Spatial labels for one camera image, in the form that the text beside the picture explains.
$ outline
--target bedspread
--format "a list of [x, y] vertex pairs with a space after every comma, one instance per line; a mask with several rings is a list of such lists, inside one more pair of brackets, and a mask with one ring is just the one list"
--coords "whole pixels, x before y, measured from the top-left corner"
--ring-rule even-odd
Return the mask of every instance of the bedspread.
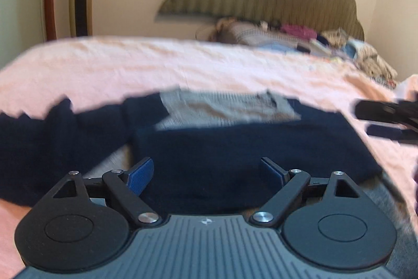
[[[418, 148], [368, 137], [366, 123], [352, 116], [357, 99], [391, 101], [411, 96], [413, 89], [418, 90], [418, 76], [400, 84], [396, 93], [347, 62], [219, 43], [84, 38], [34, 47], [3, 69], [0, 111], [44, 117], [64, 95], [78, 112], [173, 87], [236, 93], [269, 89], [323, 110], [341, 111], [400, 189], [418, 232], [413, 181]], [[28, 210], [0, 201], [0, 279], [23, 268], [13, 233]]]

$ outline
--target pink cloth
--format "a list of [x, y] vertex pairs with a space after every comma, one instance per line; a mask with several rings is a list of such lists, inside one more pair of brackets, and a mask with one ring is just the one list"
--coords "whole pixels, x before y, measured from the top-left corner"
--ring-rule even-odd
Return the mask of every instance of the pink cloth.
[[288, 35], [296, 36], [307, 40], [310, 40], [311, 38], [316, 39], [318, 36], [318, 33], [314, 29], [311, 29], [310, 27], [303, 27], [300, 25], [285, 24], [282, 25], [280, 31]]
[[[3, 69], [0, 112], [44, 117], [64, 95], [79, 112], [172, 87], [236, 93], [269, 89], [323, 110], [340, 110], [400, 189], [418, 226], [413, 180], [418, 148], [368, 137], [366, 123], [352, 115], [357, 99], [391, 101], [418, 90], [418, 76], [402, 83], [397, 94], [347, 62], [308, 55], [196, 41], [84, 38], [37, 46]], [[23, 268], [13, 233], [26, 212], [0, 201], [0, 279]]]

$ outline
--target bed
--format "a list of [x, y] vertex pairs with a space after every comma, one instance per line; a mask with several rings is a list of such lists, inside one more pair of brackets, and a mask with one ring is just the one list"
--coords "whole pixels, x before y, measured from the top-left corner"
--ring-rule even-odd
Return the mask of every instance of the bed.
[[[166, 0], [160, 13], [237, 15], [227, 11], [226, 6], [219, 8], [216, 4], [215, 1]], [[317, 4], [324, 7], [326, 2], [318, 0]], [[355, 1], [335, 0], [335, 5], [334, 10], [327, 10], [328, 15], [319, 12], [320, 16], [316, 17], [306, 11], [290, 11], [289, 6], [276, 6], [273, 12], [257, 11], [245, 5], [235, 10], [242, 10], [240, 17], [246, 20], [271, 21], [273, 18], [265, 18], [263, 14], [275, 13], [281, 19], [286, 15], [287, 21], [309, 25], [318, 31], [342, 27], [362, 39], [364, 34], [357, 21]], [[103, 104], [120, 103], [128, 96], [173, 87], [233, 93], [268, 89], [285, 97], [298, 98], [309, 106], [342, 112], [402, 194], [408, 219], [418, 233], [413, 181], [418, 148], [368, 137], [364, 132], [366, 123], [356, 120], [352, 114], [353, 103], [358, 99], [412, 100], [413, 92], [418, 91], [418, 76], [411, 76], [390, 91], [347, 61], [305, 54], [284, 55], [215, 42], [80, 38], [34, 47], [4, 68], [0, 72], [0, 112], [14, 117], [25, 112], [31, 117], [43, 118], [63, 96], [70, 98], [75, 112], [81, 112]], [[0, 279], [10, 278], [24, 267], [14, 246], [13, 234], [29, 209], [0, 201]]]

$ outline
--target gray garment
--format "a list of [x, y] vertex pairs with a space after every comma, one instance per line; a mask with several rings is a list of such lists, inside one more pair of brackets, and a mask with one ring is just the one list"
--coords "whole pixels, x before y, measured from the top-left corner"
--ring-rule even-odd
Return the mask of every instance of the gray garment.
[[[287, 122], [300, 119], [281, 95], [200, 93], [175, 89], [161, 93], [170, 116], [158, 129], [227, 126], [249, 122]], [[85, 177], [100, 177], [113, 168], [127, 169], [126, 147], [113, 153]], [[397, 231], [394, 251], [386, 267], [400, 279], [418, 279], [418, 242], [405, 200], [383, 172], [361, 185], [363, 191], [390, 218]]]

